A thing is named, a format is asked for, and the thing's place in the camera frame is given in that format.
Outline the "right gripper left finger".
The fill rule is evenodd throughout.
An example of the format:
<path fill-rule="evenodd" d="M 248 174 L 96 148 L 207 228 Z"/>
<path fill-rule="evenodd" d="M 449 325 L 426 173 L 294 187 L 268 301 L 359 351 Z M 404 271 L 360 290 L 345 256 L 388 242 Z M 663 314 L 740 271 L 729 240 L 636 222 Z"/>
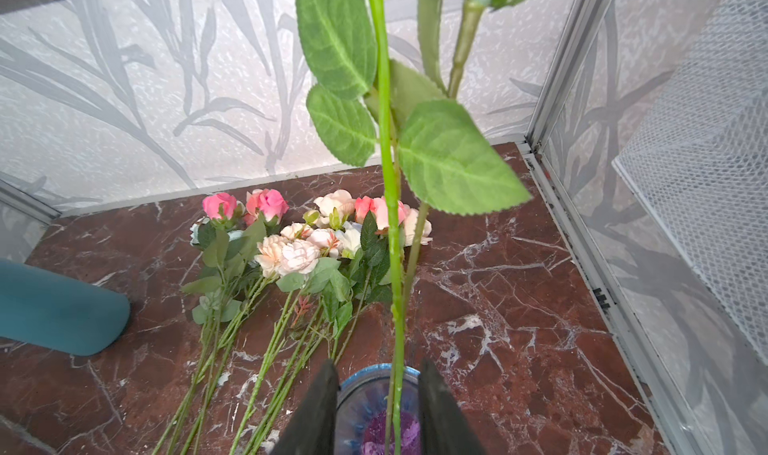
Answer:
<path fill-rule="evenodd" d="M 271 454 L 333 454 L 339 390 L 338 372 L 327 359 Z"/>

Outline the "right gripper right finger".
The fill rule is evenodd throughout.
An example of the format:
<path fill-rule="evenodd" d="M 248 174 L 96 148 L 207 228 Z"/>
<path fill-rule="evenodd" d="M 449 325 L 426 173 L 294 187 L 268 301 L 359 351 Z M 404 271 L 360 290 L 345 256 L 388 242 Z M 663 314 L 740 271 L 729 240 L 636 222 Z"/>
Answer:
<path fill-rule="evenodd" d="M 425 358 L 418 376 L 421 453 L 485 454 L 436 365 Z"/>

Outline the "blue purple glass vase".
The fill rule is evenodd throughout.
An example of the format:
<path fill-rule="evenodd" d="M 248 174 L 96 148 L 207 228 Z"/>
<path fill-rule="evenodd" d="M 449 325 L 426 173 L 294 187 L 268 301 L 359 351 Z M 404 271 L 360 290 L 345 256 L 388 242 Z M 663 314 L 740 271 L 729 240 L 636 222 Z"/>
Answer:
<path fill-rule="evenodd" d="M 394 452 L 392 444 L 385 444 L 390 375 L 390 364 L 377 364 L 356 372 L 341 384 L 336 413 L 336 454 Z M 401 396 L 403 454 L 421 453 L 418 376 L 417 370 L 405 369 Z"/>

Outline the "cream peach flower stem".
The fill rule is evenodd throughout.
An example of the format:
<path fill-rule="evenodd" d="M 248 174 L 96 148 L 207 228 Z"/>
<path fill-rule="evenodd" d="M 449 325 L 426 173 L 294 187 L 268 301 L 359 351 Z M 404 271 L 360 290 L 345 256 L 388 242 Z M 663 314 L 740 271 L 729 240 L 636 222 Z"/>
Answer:
<path fill-rule="evenodd" d="M 355 223 L 355 198 L 339 189 L 316 198 L 298 222 L 280 223 L 287 203 L 276 190 L 249 195 L 250 212 L 277 227 L 258 244 L 254 258 L 261 286 L 283 293 L 283 305 L 231 453 L 255 454 L 268 439 L 301 370 L 321 347 L 339 360 L 370 287 L 370 270 Z"/>

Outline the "white rose stem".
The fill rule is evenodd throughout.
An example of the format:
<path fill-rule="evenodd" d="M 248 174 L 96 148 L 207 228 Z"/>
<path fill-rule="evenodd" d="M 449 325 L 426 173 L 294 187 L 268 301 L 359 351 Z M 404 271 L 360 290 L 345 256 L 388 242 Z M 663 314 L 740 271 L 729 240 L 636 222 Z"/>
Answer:
<path fill-rule="evenodd" d="M 414 74 L 391 59 L 384 0 L 296 0 L 316 80 L 306 105 L 321 141 L 347 165 L 381 157 L 394 323 L 385 425 L 392 454 L 404 446 L 407 307 L 428 212 L 487 214 L 530 199 L 457 99 L 482 15 L 525 1 L 418 0 L 423 69 Z"/>

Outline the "teal ceramic vase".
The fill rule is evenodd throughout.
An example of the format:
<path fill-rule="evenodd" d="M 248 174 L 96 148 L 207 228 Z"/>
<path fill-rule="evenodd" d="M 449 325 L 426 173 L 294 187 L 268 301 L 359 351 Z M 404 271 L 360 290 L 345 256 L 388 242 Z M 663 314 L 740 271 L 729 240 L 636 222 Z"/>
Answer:
<path fill-rule="evenodd" d="M 7 259 L 1 261 L 1 336 L 76 356 L 111 345 L 130 317 L 128 298 Z"/>

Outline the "pink white rose bunch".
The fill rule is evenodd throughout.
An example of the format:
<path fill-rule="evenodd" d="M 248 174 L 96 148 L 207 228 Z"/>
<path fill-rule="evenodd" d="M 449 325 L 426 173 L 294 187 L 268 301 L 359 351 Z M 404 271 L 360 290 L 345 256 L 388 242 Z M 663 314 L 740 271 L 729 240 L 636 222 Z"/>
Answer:
<path fill-rule="evenodd" d="M 324 252 L 338 262 L 322 290 L 330 325 L 329 355 L 342 358 L 363 308 L 392 298 L 386 199 L 353 197 L 340 189 L 315 199 L 319 228 L 328 229 Z"/>

